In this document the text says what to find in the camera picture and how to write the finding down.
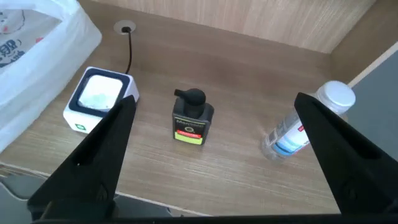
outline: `black cable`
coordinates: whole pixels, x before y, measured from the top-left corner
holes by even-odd
[[[128,33],[129,36],[129,50],[130,50],[130,59],[129,59],[129,65],[127,66],[127,70],[125,72],[125,74],[128,74],[130,71],[130,67],[131,67],[131,59],[132,59],[132,47],[131,47],[131,29],[130,27],[123,27],[122,28],[122,32]]]

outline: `bottle label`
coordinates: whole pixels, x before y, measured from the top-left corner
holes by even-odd
[[[202,144],[206,123],[193,122],[182,118],[175,118],[174,136],[177,140],[192,144]]]
[[[297,122],[272,146],[282,155],[292,155],[309,143],[303,124]]]
[[[278,125],[276,132],[278,136],[283,136],[272,145],[272,148],[282,155],[290,156],[309,143],[303,124],[300,122],[296,111],[291,112]]]

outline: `wooden table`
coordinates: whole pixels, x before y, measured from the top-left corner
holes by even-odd
[[[133,66],[137,105],[118,191],[207,215],[338,213],[310,147],[282,165],[260,152],[263,135],[293,108],[299,91],[330,75],[329,55],[141,12],[82,1],[103,34],[99,47],[40,118],[2,154],[3,164],[51,174],[85,137],[62,111],[87,66],[123,72],[137,24]],[[215,107],[206,144],[172,138],[175,88],[200,88]]]

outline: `white bottle cap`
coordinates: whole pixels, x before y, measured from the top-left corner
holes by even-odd
[[[354,91],[339,81],[328,81],[317,91],[317,98],[336,114],[346,112],[355,103]]]

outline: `white container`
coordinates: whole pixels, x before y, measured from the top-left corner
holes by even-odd
[[[354,91],[339,81],[328,81],[311,94],[337,115],[342,115],[355,103]],[[265,137],[262,152],[270,160],[282,161],[309,143],[303,124],[293,110]]]
[[[139,93],[132,76],[102,68],[88,67],[63,111],[69,126],[90,133],[119,100]]]

